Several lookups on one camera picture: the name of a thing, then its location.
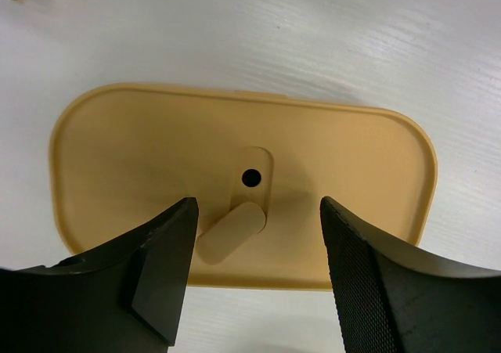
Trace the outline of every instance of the round hole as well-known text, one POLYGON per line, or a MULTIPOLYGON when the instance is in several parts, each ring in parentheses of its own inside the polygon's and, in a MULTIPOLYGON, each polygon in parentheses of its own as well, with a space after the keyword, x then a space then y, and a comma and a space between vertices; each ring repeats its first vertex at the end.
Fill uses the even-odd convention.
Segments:
POLYGON ((242 182, 247 187, 256 187, 261 183, 261 173, 255 169, 247 169, 242 174, 242 182))

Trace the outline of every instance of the tabletop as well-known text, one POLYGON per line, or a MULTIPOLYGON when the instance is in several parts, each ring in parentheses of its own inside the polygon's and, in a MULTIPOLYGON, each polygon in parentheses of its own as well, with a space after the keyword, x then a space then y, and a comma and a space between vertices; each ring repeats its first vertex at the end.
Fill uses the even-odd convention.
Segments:
MULTIPOLYGON (((420 246, 501 269, 499 0, 0 0, 0 265, 68 255, 48 144, 81 93, 122 81, 396 110, 431 137, 420 246)), ((330 293, 189 288, 173 351, 342 349, 330 293)))

